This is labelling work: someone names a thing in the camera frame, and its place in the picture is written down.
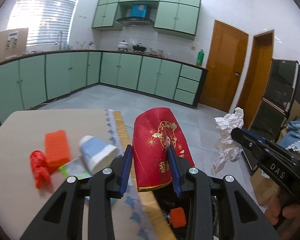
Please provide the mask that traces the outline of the right human hand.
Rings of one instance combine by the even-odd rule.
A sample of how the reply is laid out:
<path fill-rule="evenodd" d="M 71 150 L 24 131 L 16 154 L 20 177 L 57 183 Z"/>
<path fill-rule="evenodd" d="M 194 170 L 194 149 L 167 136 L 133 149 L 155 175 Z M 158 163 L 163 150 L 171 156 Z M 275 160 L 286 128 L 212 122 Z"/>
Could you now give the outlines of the right human hand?
<path fill-rule="evenodd" d="M 291 204 L 283 207 L 280 199 L 283 194 L 284 191 L 278 188 L 264 214 L 272 225 L 276 225 L 279 222 L 279 215 L 283 215 L 286 219 L 291 219 L 292 221 L 287 230 L 296 231 L 300 226 L 300 204 Z"/>

